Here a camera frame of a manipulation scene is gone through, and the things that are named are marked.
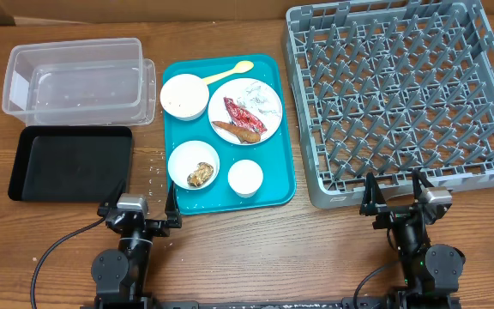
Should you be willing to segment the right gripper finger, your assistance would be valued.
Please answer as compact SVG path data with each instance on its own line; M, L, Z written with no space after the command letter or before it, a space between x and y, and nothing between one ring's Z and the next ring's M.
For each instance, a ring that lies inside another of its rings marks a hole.
M364 196L361 210L381 210L387 207L386 200L373 173L367 173L365 178Z
M418 202L423 202L423 189L433 187L433 184L419 169L412 170L413 195Z

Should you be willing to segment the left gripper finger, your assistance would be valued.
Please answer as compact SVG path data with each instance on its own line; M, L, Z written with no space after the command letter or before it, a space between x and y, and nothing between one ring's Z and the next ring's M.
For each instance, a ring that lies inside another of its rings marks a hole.
M181 221L181 213L176 196L176 185L173 180L167 194L165 213L168 221Z
M103 201L103 209L109 210L117 207L117 202L121 195L126 191L126 181L121 179L118 181L114 189Z

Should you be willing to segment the brown food scrap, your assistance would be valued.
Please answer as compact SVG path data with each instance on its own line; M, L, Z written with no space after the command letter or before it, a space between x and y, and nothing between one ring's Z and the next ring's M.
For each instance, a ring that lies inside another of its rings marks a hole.
M202 187L214 174L214 167L207 162L199 162L196 166L196 170L192 172L188 178L187 183L191 187Z

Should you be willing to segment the small white bowl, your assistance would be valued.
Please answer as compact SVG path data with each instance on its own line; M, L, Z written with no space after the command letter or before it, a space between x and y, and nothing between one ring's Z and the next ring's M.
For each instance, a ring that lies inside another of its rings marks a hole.
M188 176L196 170L199 162L207 162L214 167L214 174L202 187L191 187ZM201 190L214 182L220 171L220 157L216 150L206 142L188 141L177 146L167 161L167 172L175 185L185 190Z

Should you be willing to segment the white plastic cup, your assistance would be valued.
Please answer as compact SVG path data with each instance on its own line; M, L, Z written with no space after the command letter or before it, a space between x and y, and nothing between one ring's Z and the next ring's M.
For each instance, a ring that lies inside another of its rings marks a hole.
M234 163L228 172L228 183L232 190L242 198L256 194L262 186L263 171L254 161L241 160Z

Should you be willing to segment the red snack wrapper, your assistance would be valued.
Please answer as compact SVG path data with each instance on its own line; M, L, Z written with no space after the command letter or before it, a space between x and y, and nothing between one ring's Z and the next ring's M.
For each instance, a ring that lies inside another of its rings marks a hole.
M233 99L225 97L224 104L232 122L236 126L259 135L267 131L266 126L257 116L249 112L246 108L237 105Z

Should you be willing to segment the large white plate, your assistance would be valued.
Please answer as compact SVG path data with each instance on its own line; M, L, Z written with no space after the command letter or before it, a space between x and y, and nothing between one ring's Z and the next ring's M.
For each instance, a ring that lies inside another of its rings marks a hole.
M260 140L268 140L280 127L283 107L280 96L265 82L254 78L238 78L216 89L208 102L208 120L214 131L227 142L249 145L233 132L215 122L243 127L256 132Z

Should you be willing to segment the white napkin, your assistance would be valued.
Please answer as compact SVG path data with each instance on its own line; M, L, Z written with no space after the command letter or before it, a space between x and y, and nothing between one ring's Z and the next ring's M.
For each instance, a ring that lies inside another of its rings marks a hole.
M251 82L238 97L238 104L265 117L281 115L281 103L275 91L264 82Z

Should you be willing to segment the yellow plastic spoon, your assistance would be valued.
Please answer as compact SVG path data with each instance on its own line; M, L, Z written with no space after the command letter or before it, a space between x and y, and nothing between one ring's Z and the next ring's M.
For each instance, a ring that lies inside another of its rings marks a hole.
M243 61L237 62L235 64L235 66L232 69L230 69L230 70L227 70L227 71L224 71L224 72L221 72L221 73L212 75L212 76L205 77L202 80L207 85L209 85L211 83L217 82L219 80L222 80L222 79L224 79L224 78L226 78L228 76L234 75L234 74L243 74L243 73L246 73L246 72L252 70L253 68L254 68L254 63L253 62L248 61L248 60L243 60Z

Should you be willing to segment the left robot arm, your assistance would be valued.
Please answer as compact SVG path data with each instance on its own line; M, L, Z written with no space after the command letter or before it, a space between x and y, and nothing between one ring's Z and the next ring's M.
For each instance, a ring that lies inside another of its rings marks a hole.
M161 308L154 296L144 290L153 239L168 237L182 226L176 186L169 188L164 220L148 218L145 196L124 191L119 182L100 203L97 215L119 235L118 248L101 252L93 261L91 275L96 284L96 308Z

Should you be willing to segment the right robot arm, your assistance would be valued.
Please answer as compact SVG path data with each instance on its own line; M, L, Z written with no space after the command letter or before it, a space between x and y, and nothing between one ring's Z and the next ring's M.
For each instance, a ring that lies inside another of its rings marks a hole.
M355 308L459 308L460 300L451 295L459 289L466 257L450 246L433 245L427 227L442 219L452 206L450 192L434 186L419 170L412 172L414 201L389 207L373 173L365 179L359 213L373 216L374 229L387 232L389 245L398 259L372 271L356 287ZM399 264L405 285L392 288L379 299L361 297L362 287L374 276Z

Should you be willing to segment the grey dishwasher rack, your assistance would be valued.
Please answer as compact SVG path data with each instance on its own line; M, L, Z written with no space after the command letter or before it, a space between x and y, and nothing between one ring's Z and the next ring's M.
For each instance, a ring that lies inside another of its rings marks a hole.
M494 33L479 1L343 1L286 12L284 55L311 203L386 198L412 172L494 187Z

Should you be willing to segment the clear plastic waste bin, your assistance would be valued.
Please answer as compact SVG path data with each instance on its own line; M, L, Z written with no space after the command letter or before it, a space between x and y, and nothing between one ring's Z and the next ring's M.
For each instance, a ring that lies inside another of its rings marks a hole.
M3 111L25 125L146 125L156 111L154 62L137 38L18 45Z

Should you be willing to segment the black plastic tray bin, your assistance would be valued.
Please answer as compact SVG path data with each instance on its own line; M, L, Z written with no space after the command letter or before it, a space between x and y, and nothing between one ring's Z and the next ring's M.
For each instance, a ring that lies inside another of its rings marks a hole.
M24 202L103 202L121 179L128 190L133 146L125 126L28 126L20 134L8 196Z

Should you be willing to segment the teal plastic tray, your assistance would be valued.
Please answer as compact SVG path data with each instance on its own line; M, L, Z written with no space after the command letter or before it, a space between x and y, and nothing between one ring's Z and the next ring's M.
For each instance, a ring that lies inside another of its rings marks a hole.
M246 75L266 82L282 99L279 66L273 58L265 54L177 62L165 70L163 81L167 82L180 73L192 73L200 77L209 76L217 73L218 70L230 69L236 62L243 59L254 63L254 69ZM218 137L217 133L209 127L207 114L203 114L199 119L186 122L165 113L164 134L167 160L180 144L201 141L208 143L216 150L220 158L220 166L224 169L216 175L216 180L207 189L195 191L176 188L178 207L183 215L279 206L288 203L296 192L292 147L285 119L280 121L277 132L260 146L234 145ZM262 168L262 188L253 197L238 196L227 183L229 168L241 159L253 160Z

